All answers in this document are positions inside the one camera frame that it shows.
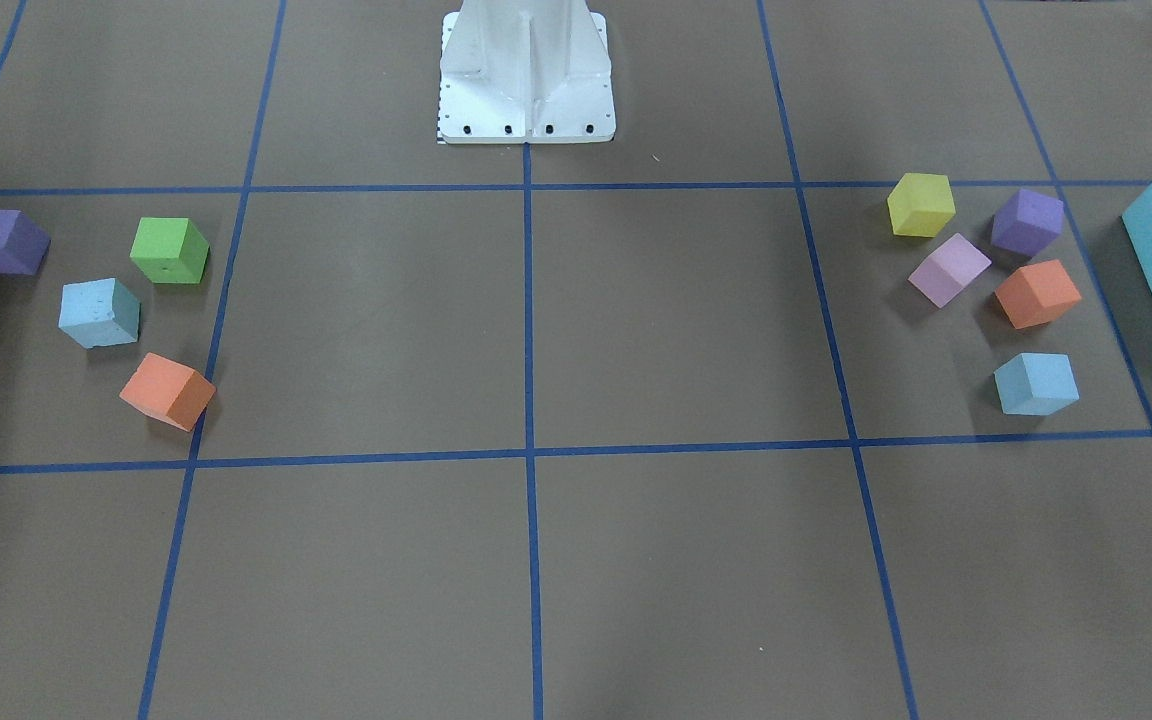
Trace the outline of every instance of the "white metal bracket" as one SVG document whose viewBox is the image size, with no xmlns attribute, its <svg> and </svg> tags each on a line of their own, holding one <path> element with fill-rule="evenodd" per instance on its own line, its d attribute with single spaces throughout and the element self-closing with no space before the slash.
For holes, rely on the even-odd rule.
<svg viewBox="0 0 1152 720">
<path fill-rule="evenodd" d="M 607 20 L 585 0 L 465 0 L 444 18 L 439 68 L 440 142 L 616 135 Z"/>
</svg>

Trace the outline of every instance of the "lime green cube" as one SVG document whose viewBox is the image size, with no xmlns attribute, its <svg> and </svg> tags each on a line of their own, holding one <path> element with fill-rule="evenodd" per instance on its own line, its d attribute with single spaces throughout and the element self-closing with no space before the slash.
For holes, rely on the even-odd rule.
<svg viewBox="0 0 1152 720">
<path fill-rule="evenodd" d="M 189 218 L 142 218 L 132 263 L 156 283 L 196 285 L 211 247 Z"/>
<path fill-rule="evenodd" d="M 927 173 L 905 173 L 890 195 L 887 210 L 892 233 L 907 237 L 935 237 L 954 218 L 950 179 Z"/>
</svg>

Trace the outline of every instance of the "magenta cube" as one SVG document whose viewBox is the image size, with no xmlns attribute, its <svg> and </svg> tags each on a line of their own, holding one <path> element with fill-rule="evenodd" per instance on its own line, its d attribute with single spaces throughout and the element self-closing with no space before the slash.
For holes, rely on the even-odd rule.
<svg viewBox="0 0 1152 720">
<path fill-rule="evenodd" d="M 20 210 L 0 210 L 0 274 L 35 275 L 51 237 Z"/>
<path fill-rule="evenodd" d="M 909 276 L 909 282 L 937 306 L 945 306 L 988 265 L 990 259 L 975 249 L 963 234 L 954 233 L 954 237 L 946 240 L 923 260 Z"/>
<path fill-rule="evenodd" d="M 1064 228 L 1064 203 L 1055 197 L 1018 190 L 993 217 L 990 242 L 1033 258 Z"/>
</svg>

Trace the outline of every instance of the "yellow cube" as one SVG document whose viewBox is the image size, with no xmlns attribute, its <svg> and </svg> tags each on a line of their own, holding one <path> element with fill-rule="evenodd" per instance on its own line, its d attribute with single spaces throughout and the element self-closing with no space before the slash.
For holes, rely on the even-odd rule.
<svg viewBox="0 0 1152 720">
<path fill-rule="evenodd" d="M 935 237 L 954 218 L 950 179 L 927 173 L 905 173 L 887 196 L 892 233 L 908 237 Z"/>
</svg>

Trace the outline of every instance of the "white mounting plate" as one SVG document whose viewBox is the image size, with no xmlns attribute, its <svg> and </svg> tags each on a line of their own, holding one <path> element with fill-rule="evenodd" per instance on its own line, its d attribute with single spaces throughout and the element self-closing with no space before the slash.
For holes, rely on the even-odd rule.
<svg viewBox="0 0 1152 720">
<path fill-rule="evenodd" d="M 444 17 L 442 47 L 461 13 Z M 607 48 L 607 18 L 590 13 L 599 40 Z M 438 141 L 448 145 L 508 145 L 508 143 L 607 142 L 616 136 L 616 105 L 612 78 L 568 79 L 547 99 L 535 101 L 535 123 L 515 97 L 492 92 L 483 82 L 444 74 L 438 94 Z"/>
</svg>

